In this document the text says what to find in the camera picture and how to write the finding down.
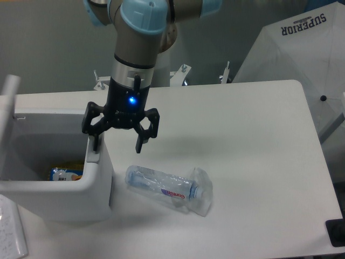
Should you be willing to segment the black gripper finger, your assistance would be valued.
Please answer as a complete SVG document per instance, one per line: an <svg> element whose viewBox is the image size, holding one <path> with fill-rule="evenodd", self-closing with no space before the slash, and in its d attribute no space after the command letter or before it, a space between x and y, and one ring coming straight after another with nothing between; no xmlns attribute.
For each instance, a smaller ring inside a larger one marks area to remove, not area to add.
<svg viewBox="0 0 345 259"><path fill-rule="evenodd" d="M103 115L103 117L92 124L92 120ZM93 150L96 152L99 146L99 136L110 129L111 123L105 116L105 108L90 101L86 106L86 111L82 120L81 130L84 134L88 134L94 138Z"/></svg>
<svg viewBox="0 0 345 259"><path fill-rule="evenodd" d="M150 125L147 129L144 129L141 125L141 121L147 118ZM142 145L146 144L150 138L156 138L158 134L158 127L160 122L160 114L156 108L151 108L147 111L139 112L133 119L133 129L138 134L135 150L137 153L141 153Z"/></svg>

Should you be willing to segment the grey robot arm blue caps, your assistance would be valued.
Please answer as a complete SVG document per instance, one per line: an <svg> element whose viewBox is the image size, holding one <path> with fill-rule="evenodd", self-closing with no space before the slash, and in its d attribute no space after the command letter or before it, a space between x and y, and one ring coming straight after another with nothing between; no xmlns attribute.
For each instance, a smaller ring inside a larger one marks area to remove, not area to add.
<svg viewBox="0 0 345 259"><path fill-rule="evenodd" d="M95 26L112 24L117 32L106 104L90 101L81 126L94 138L94 151L110 128L134 129L137 153L157 137L160 115L145 105L162 36L168 25L211 15L221 6L222 1L84 1Z"/></svg>

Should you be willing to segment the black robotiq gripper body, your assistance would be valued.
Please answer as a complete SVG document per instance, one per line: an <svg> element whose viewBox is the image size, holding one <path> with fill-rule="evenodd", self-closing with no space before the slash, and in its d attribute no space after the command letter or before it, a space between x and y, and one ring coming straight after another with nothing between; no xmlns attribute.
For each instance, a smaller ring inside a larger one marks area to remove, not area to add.
<svg viewBox="0 0 345 259"><path fill-rule="evenodd" d="M141 78L134 78L134 85L128 88L110 80L106 104L103 109L101 128L131 129L148 117L145 105L149 87L141 88Z"/></svg>

